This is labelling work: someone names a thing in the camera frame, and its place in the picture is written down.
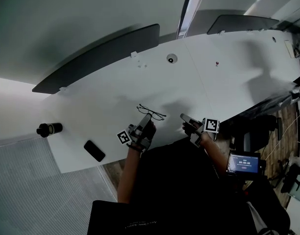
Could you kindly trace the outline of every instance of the small screen display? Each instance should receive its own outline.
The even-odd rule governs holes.
[[[258,165],[258,157],[230,154],[227,171],[258,173]]]

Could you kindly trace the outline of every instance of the floor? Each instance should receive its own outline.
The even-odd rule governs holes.
[[[286,108],[278,111],[274,114],[278,118],[282,118],[283,121],[283,132],[287,129],[287,131],[283,134],[282,140],[278,143],[277,141],[277,132],[274,131],[271,133],[269,144],[265,147],[265,149],[259,150],[261,153],[261,159],[266,159],[268,155],[273,151],[273,153],[267,158],[267,167],[265,171],[265,175],[268,178],[272,178],[276,176],[279,172],[278,160],[281,160],[285,163],[286,159],[293,156],[297,156],[298,150],[298,137],[297,137],[297,113],[296,106],[289,105]],[[223,135],[219,135],[217,141],[217,145],[220,147],[221,151],[228,156],[230,148],[230,139],[223,138]],[[105,164],[104,170],[107,173],[111,183],[114,188],[117,189],[119,180],[125,165],[125,160],[120,160],[117,162]],[[278,196],[281,205],[286,208],[290,199],[290,196],[286,193],[281,193],[280,189],[282,188],[282,183],[275,189],[275,193]]]

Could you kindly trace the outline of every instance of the white table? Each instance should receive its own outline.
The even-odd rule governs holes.
[[[292,37],[280,31],[180,39],[139,53],[140,62],[125,58],[49,96],[43,121],[64,126],[48,138],[61,172],[124,159],[127,146],[116,134],[143,118],[139,103],[167,115],[154,121],[153,148],[185,137],[181,113],[224,121],[264,100],[300,75],[299,60],[290,58],[284,40]],[[170,53],[178,57],[174,64],[166,60]],[[106,154],[101,163],[84,150],[88,140]]]

